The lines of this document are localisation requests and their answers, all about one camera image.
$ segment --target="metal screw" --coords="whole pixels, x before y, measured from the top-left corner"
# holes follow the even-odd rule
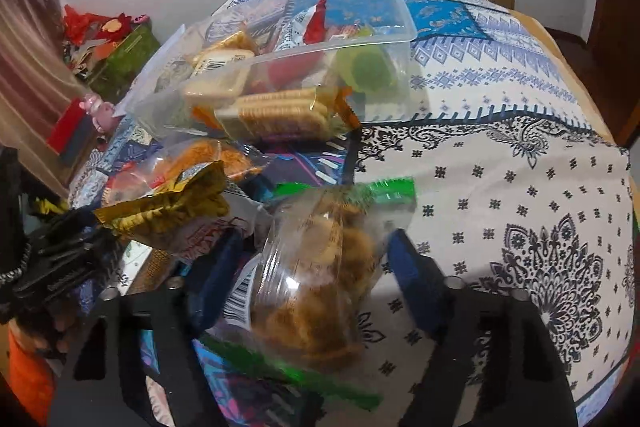
[[[466,286],[466,283],[460,279],[460,277],[449,275],[444,278],[444,285],[452,290],[462,290],[462,288]]]
[[[516,299],[516,301],[528,301],[529,300],[529,292],[524,288],[511,288],[511,297]]]
[[[118,291],[118,289],[111,287],[111,288],[107,288],[100,294],[100,299],[102,299],[103,301],[111,301],[114,298],[116,298],[118,295],[120,295],[120,292]]]
[[[178,290],[184,286],[184,279],[180,276],[171,277],[169,280],[167,280],[166,286],[170,290]]]

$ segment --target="transparent storage box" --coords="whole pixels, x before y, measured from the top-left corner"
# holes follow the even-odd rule
[[[274,51],[292,21],[318,2],[251,0],[193,25],[172,47],[155,92],[133,108],[133,116],[162,140],[176,130],[210,130],[194,108],[215,113],[248,94],[344,86],[352,90],[348,102],[360,121],[410,118],[410,41],[417,32],[404,0],[326,0],[323,42]],[[203,50],[240,30],[250,37],[251,45],[245,41],[243,47],[252,52],[194,74]]]

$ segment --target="barcode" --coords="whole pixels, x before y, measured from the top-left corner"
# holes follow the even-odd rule
[[[228,324],[250,329],[250,290],[254,276],[255,266],[226,299],[222,317]]]
[[[205,71],[217,70],[218,68],[221,68],[225,64],[226,62],[221,62],[219,60],[208,60],[207,64],[204,66],[204,70]]]

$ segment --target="patterned blanket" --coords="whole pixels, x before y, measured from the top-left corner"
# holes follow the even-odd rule
[[[221,9],[245,1],[230,0]],[[272,150],[277,161],[253,196],[268,197],[282,180],[414,177],[418,210],[408,234],[420,253],[478,289],[529,290],[584,425],[612,392],[630,342],[628,153],[591,130],[561,71],[507,10],[486,0],[405,1],[418,29],[411,80],[418,113],[366,123],[322,147]],[[108,176],[158,146],[124,121],[85,173],[76,204],[98,204]],[[311,420],[320,427],[396,425],[428,363],[433,342],[415,329],[395,277],[383,267],[359,327],[367,346],[363,363],[377,374],[372,384],[385,399],[373,413],[326,399]],[[456,423],[473,414],[488,341],[478,341],[476,371]],[[197,348],[232,425],[308,421],[298,390],[247,382]],[[242,385],[232,389],[233,381]],[[254,402],[256,396],[263,399]]]

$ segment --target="curtain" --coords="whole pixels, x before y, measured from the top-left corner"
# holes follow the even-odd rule
[[[0,143],[60,196],[72,173],[46,140],[86,92],[62,61],[63,33],[58,0],[0,0]]]

